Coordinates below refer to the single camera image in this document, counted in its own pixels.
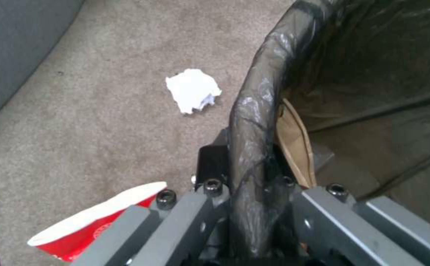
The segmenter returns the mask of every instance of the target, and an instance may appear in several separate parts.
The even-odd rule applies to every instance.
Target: brown paper bag
[[[306,128],[299,114],[286,100],[282,100],[276,124],[277,138],[299,185],[316,186],[313,152]]]

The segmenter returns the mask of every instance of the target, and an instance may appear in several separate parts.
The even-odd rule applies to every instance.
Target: black object
[[[272,205],[287,200],[270,192],[281,175],[272,166],[281,98],[311,142],[335,154],[317,180],[361,198],[396,196],[420,178],[420,189],[407,184],[394,199],[430,219],[430,206],[415,208],[417,196],[430,204],[430,0],[297,0],[267,35],[228,128],[230,239],[240,257],[272,256],[281,217]]]
[[[210,197],[217,197],[223,192],[223,183],[216,178],[206,180],[203,183],[203,192]]]
[[[161,210],[170,210],[177,203],[177,194],[174,190],[164,189],[156,196],[157,207]]]

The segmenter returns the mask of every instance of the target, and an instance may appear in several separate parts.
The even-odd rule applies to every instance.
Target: garbage bin
[[[387,195],[430,222],[430,0],[297,0],[267,35],[230,114],[237,256],[272,255],[287,200],[269,189],[283,99],[314,156],[330,153],[318,184]]]

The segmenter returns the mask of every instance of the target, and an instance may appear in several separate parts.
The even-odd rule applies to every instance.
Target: gray metal bar
[[[71,266],[123,266],[159,225],[159,215],[131,206]]]
[[[356,212],[426,265],[430,265],[430,224],[387,197],[355,206]]]
[[[197,258],[220,217],[206,195],[189,192],[134,256],[131,266],[180,265]]]
[[[294,202],[299,239],[318,256],[336,250],[355,265],[422,265],[322,187],[303,191]]]

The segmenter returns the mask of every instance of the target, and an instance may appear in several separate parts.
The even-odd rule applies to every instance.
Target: gray couch
[[[71,24],[83,0],[0,0],[0,108]]]

